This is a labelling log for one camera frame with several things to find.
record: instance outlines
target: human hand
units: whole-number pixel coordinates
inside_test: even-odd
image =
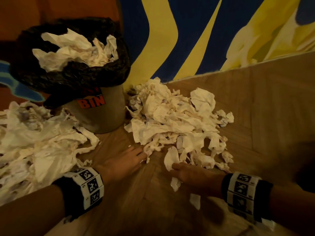
[[[129,147],[118,156],[108,159],[104,164],[98,165],[95,169],[100,173],[103,183],[120,181],[128,175],[137,171],[148,155],[140,147]]]
[[[172,177],[188,185],[193,193],[222,198],[221,185],[224,173],[216,173],[185,162],[173,163],[172,168],[173,170],[170,171]]]

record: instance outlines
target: dust bin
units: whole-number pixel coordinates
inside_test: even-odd
[[[123,85],[85,89],[83,98],[65,105],[83,127],[93,133],[106,133],[118,128],[125,119]]]

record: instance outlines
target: wall mural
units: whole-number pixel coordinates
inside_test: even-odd
[[[315,0],[120,0],[132,59],[125,88],[315,50]],[[43,101],[0,62],[12,94]]]

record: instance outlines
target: bin liner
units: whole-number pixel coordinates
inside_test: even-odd
[[[85,36],[90,43],[97,38],[106,43],[108,35],[116,38],[119,59],[102,67],[89,67],[85,63],[70,61],[62,71],[46,72],[33,55],[32,49],[56,52],[59,47],[44,41],[44,32],[62,35],[67,28]],[[16,54],[10,65],[10,74],[33,90],[50,94],[44,102],[49,109],[57,108],[76,98],[82,89],[113,87],[125,82],[130,72],[130,58],[126,43],[110,18],[86,17],[58,19],[54,23],[34,26],[21,32],[16,41]]]

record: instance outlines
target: human arm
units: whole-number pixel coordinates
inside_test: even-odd
[[[222,181],[225,174],[186,163],[174,163],[170,173],[184,184],[206,196],[223,198]],[[270,193],[271,219],[299,234],[313,231],[315,194],[299,188],[274,185]]]
[[[130,147],[123,153],[93,167],[104,185],[120,181],[141,167],[147,155],[141,148]],[[44,235],[65,217],[61,189],[50,185],[0,207],[2,235]]]

